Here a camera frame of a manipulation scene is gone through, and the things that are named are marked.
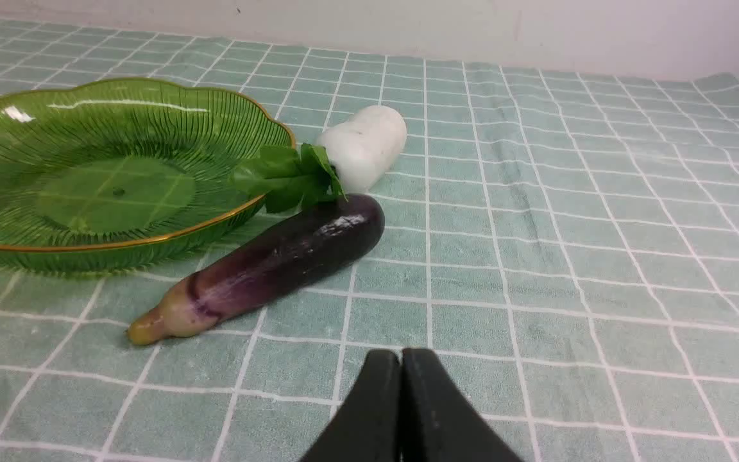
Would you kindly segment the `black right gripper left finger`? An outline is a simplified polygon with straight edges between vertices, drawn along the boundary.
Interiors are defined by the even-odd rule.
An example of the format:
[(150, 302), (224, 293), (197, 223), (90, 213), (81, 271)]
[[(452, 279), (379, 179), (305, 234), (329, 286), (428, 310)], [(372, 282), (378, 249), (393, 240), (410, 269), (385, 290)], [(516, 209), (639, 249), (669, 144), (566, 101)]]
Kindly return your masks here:
[(302, 461), (396, 461), (402, 371), (387, 349), (366, 354), (357, 380)]

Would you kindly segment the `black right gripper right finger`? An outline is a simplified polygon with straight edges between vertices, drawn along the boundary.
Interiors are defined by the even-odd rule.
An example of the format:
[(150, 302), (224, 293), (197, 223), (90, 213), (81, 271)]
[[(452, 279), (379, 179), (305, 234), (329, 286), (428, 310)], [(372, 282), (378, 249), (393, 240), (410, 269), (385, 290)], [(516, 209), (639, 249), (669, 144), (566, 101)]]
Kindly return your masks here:
[(431, 349), (402, 350), (404, 461), (520, 461)]

